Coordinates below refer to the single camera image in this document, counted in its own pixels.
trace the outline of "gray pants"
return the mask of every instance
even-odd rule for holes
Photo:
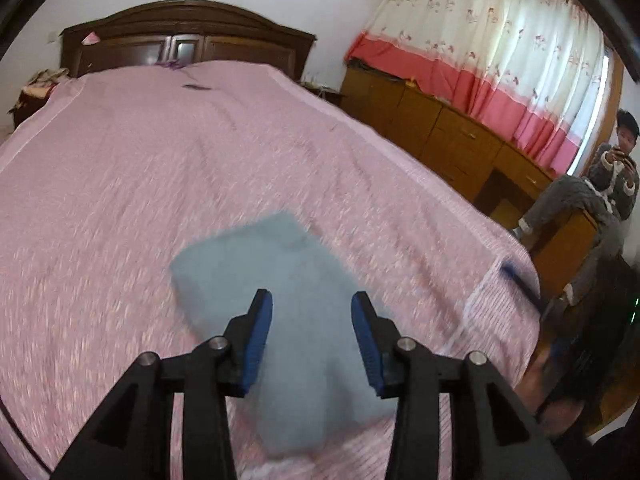
[[[587,211],[598,223],[593,247],[582,267],[564,291],[571,305],[577,304],[587,294],[596,277],[596,267],[601,257],[613,258],[623,245],[620,219],[607,211],[604,200],[587,186],[583,179],[563,175],[553,181],[538,197],[536,203],[520,220],[524,232],[530,232],[551,221],[562,209],[580,208]]]

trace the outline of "pink bedspread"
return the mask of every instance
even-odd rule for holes
[[[182,87],[194,81],[212,89]],[[46,463],[136,355],[197,343],[175,307],[171,259],[283,208],[403,333],[451,356],[481,349],[520,379],[538,321],[498,268],[512,260],[537,283],[532,265],[437,176],[268,66],[123,68],[59,86],[0,148],[0,396]],[[232,402],[229,412],[242,479],[384,475],[391,420],[267,462]],[[445,478],[444,402],[442,413]],[[29,478],[46,476],[1,416],[0,439]]]

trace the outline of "bed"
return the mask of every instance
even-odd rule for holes
[[[82,44],[91,32],[101,41]],[[175,306],[172,257],[282,209],[401,332],[451,356],[482,350],[511,384],[521,378],[538,319],[499,269],[510,261],[537,286],[526,251],[405,152],[297,85],[313,41],[201,0],[64,31],[73,79],[0,148],[0,452],[15,478],[47,478],[140,352],[198,343]],[[441,407],[447,478],[444,398]],[[391,419],[267,460],[228,410],[239,477],[383,477]],[[174,478],[179,460],[177,449]]]

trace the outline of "headboard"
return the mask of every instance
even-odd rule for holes
[[[91,32],[100,42],[83,45]],[[60,66],[80,77],[120,66],[212,59],[267,63],[300,80],[316,37],[239,7],[167,0],[123,10],[62,31]]]

